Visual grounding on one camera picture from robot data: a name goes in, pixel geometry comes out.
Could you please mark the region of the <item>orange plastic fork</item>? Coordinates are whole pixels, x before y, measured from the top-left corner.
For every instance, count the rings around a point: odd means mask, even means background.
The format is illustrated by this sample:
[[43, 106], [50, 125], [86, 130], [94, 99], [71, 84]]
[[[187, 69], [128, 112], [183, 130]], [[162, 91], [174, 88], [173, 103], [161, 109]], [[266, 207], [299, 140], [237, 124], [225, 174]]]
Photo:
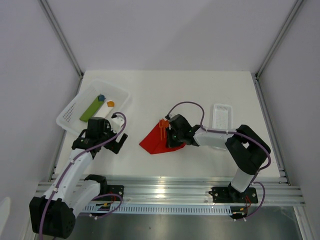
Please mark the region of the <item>orange plastic fork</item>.
[[160, 140], [162, 141], [163, 138], [165, 137], [166, 135], [166, 127], [165, 127], [165, 123], [166, 123], [166, 120], [164, 119], [161, 119], [158, 123], [158, 126], [159, 126], [159, 130], [160, 130]]

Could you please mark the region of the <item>red paper napkin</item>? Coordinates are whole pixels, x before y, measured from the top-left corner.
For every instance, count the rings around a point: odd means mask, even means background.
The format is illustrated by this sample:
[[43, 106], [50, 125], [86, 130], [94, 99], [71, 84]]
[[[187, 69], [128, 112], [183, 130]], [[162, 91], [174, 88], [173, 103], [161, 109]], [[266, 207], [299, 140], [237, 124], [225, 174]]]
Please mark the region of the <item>red paper napkin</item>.
[[185, 143], [178, 146], [169, 147], [168, 133], [169, 127], [166, 129], [166, 138], [160, 139], [159, 122], [150, 131], [150, 133], [139, 143], [139, 145], [151, 155], [175, 152], [185, 147]]

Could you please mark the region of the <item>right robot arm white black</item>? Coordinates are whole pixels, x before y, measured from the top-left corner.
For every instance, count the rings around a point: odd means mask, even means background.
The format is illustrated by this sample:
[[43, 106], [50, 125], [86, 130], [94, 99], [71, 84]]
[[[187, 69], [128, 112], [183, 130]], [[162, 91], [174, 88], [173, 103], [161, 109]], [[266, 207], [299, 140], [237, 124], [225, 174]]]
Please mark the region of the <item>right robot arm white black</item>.
[[181, 114], [166, 116], [166, 146], [182, 145], [213, 147], [228, 150], [237, 165], [237, 171], [227, 187], [224, 200], [239, 202], [245, 198], [250, 184], [260, 171], [271, 165], [270, 147], [248, 126], [242, 124], [235, 130], [205, 128], [202, 124], [191, 126]]

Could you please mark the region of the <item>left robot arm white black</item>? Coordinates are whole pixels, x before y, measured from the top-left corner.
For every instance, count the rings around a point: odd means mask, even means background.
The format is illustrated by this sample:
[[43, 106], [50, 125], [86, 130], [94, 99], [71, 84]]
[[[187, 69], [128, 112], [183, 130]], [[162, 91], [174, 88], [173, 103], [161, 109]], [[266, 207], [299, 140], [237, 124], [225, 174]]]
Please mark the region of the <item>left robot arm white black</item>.
[[118, 154], [127, 134], [123, 131], [127, 118], [121, 112], [112, 115], [111, 120], [91, 117], [72, 143], [72, 151], [62, 172], [41, 197], [33, 197], [29, 203], [31, 226], [39, 239], [45, 235], [67, 239], [83, 209], [95, 200], [111, 198], [123, 201], [122, 194], [111, 192], [107, 179], [102, 175], [90, 174], [82, 186], [76, 186], [97, 153], [105, 148]]

